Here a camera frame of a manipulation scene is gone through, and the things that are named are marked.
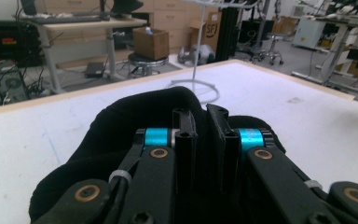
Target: screw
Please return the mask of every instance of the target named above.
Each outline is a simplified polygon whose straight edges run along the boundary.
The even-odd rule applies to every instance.
[[[330,217],[323,213],[314,213],[308,218],[310,224],[331,224],[334,223]]]
[[[139,212],[132,216],[130,224],[153,224],[154,219],[148,212]]]

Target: white tabletop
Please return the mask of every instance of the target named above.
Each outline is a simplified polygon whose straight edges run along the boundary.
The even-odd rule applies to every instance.
[[[68,160],[102,109],[122,97],[191,78],[192,71],[0,107],[0,223],[29,222],[36,184]],[[358,183],[358,102],[351,96],[240,61],[202,66],[196,79],[216,86],[221,95],[214,104],[230,115],[270,124],[286,155],[325,191],[337,181]]]

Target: desk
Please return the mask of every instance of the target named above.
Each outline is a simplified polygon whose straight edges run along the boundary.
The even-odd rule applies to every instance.
[[[0,106],[0,223],[29,223],[37,183],[69,159],[102,109],[192,73],[188,68]],[[341,180],[358,183],[358,102],[352,96],[237,60],[200,66],[197,79],[216,86],[214,104],[230,115],[269,123],[286,155],[324,190]]]
[[[78,22],[78,23],[64,23],[64,24],[48,24],[38,25],[37,30],[42,42],[42,49],[45,53],[48,70],[53,84],[53,91],[55,93],[62,93],[60,81],[57,77],[56,63],[63,63],[74,61],[78,59],[85,59],[100,56],[108,53],[109,56],[109,70],[110,75],[113,75],[115,69],[115,44],[112,28],[120,27],[134,27],[146,24],[145,20],[116,20],[110,21],[96,21],[96,22]],[[51,45],[51,40],[48,38],[48,31],[55,32],[72,32],[87,29],[105,29],[107,33],[106,40],[89,41],[82,43],[73,43],[69,45]]]
[[[292,72],[292,75],[296,77],[305,78],[307,80],[322,84],[324,86],[333,86],[345,91],[352,91],[358,93],[358,90],[353,87],[340,84],[331,80],[331,76],[334,73],[334,70],[340,59],[340,56],[346,47],[346,40],[348,39],[350,31],[352,28],[358,27],[358,24],[355,24],[350,20],[337,20],[337,19],[317,19],[317,21],[332,23],[339,27],[338,32],[336,34],[336,38],[334,39],[334,42],[330,48],[329,54],[326,57],[326,60],[324,61],[321,67],[321,78],[319,79],[319,78],[309,77],[308,75],[300,74],[298,72]]]

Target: metal stand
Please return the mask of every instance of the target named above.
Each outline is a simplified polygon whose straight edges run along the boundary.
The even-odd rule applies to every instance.
[[[210,88],[212,91],[215,91],[215,97],[213,99],[200,101],[201,104],[212,103],[212,102],[216,101],[217,99],[219,99],[219,97],[220,97],[220,92],[215,87],[214,84],[207,83],[207,82],[200,81],[200,80],[196,80],[196,71],[197,71],[197,64],[199,63],[198,55],[200,55],[200,42],[201,42],[201,35],[202,35],[202,24],[203,24],[204,16],[205,16],[205,8],[206,8],[206,6],[202,5],[201,23],[200,23],[199,36],[198,36],[198,39],[197,39],[197,50],[196,50],[196,58],[195,58],[195,62],[194,62],[194,68],[193,68],[193,77],[192,77],[192,79],[172,80],[171,84],[168,85],[168,87],[167,87],[167,88],[169,88],[171,86],[174,86],[174,85],[177,85],[177,84],[180,84],[180,83],[191,83],[192,84],[192,89],[191,90],[195,94],[196,94],[196,84],[206,86],[206,87]]]

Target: black stool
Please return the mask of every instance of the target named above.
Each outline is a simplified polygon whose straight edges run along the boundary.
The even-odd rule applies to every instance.
[[[167,63],[167,61],[168,61],[168,57],[158,60],[153,60],[141,56],[139,54],[132,53],[129,55],[129,64],[134,65],[135,68],[129,72],[129,75],[134,74],[135,72],[138,71],[139,68],[141,68],[142,76],[150,76],[153,74],[153,67],[162,66],[165,63]]]

